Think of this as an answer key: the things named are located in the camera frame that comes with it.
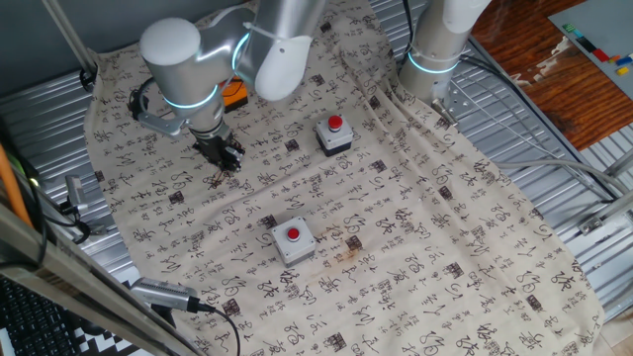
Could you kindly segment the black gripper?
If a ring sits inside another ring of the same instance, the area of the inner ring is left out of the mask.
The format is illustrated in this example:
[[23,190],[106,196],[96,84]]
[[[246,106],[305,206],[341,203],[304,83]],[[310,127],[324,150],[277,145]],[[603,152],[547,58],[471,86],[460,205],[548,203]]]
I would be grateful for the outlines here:
[[231,133],[226,138],[221,136],[197,137],[193,148],[222,171],[238,172],[241,170],[245,149],[238,141],[232,140]]

